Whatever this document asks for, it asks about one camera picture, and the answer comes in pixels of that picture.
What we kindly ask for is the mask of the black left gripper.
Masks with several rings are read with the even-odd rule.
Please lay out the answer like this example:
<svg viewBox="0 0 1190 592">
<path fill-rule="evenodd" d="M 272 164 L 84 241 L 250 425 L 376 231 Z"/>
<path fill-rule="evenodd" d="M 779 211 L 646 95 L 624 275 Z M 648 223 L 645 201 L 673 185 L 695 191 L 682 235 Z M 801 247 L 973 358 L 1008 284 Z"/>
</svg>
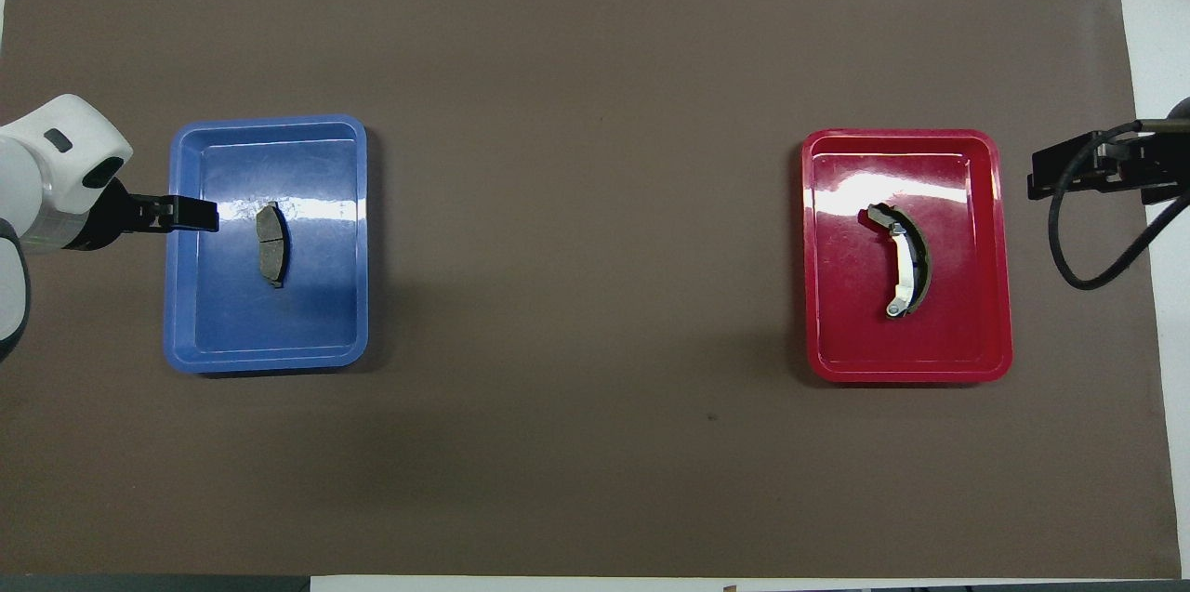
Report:
<svg viewBox="0 0 1190 592">
<path fill-rule="evenodd" d="M 201 199 L 130 194 L 119 177 L 112 177 L 86 214 L 84 228 L 71 241 L 71 249 L 95 253 L 119 239 L 127 228 L 217 232 L 219 207 Z"/>
</svg>

